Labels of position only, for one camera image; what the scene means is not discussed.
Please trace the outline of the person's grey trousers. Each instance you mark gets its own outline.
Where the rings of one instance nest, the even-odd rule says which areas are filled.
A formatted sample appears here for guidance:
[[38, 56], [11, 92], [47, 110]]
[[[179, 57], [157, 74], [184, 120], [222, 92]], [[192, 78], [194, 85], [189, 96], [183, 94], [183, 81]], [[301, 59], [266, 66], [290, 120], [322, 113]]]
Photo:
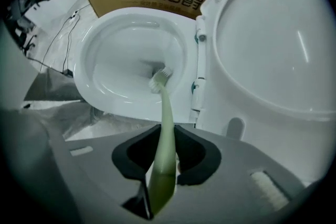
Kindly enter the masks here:
[[109, 114], [94, 108], [78, 92], [72, 78], [51, 69], [39, 73], [20, 110], [37, 117], [48, 129], [58, 130], [66, 141], [98, 138], [156, 125]]

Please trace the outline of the white ceramic toilet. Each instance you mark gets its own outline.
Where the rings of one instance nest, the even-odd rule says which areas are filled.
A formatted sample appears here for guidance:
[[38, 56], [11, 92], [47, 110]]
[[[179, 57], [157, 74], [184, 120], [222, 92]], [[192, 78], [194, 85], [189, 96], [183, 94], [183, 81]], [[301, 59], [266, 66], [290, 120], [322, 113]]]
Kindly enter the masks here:
[[175, 123], [250, 144], [336, 142], [336, 15], [328, 0], [186, 0], [194, 19], [125, 7], [89, 28], [74, 59], [83, 98], [160, 121], [166, 68]]

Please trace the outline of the pale green toilet brush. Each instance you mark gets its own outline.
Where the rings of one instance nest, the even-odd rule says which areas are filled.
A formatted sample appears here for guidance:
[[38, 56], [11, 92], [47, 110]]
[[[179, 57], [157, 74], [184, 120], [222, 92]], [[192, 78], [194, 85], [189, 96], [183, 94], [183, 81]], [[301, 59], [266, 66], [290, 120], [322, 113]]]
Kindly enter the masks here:
[[174, 120], [166, 84], [172, 75], [169, 67], [158, 70], [149, 82], [154, 93], [161, 95], [161, 130], [149, 180], [151, 212], [157, 215], [174, 194], [176, 182], [176, 148]]

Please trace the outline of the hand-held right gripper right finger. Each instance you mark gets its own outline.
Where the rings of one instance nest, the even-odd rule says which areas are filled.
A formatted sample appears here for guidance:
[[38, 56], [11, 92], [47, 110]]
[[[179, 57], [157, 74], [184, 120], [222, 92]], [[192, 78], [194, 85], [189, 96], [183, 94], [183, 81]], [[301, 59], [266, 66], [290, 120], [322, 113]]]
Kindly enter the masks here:
[[176, 224], [278, 224], [304, 190], [292, 172], [245, 142], [181, 126], [175, 138]]

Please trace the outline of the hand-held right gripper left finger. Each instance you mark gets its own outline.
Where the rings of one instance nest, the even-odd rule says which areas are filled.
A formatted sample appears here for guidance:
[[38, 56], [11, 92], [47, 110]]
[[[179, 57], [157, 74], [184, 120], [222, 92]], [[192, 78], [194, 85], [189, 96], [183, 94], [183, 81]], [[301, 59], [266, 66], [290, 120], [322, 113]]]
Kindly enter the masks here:
[[154, 161], [160, 131], [160, 125], [155, 125], [67, 141], [66, 145], [89, 178], [120, 207], [141, 218], [152, 218], [146, 174]]

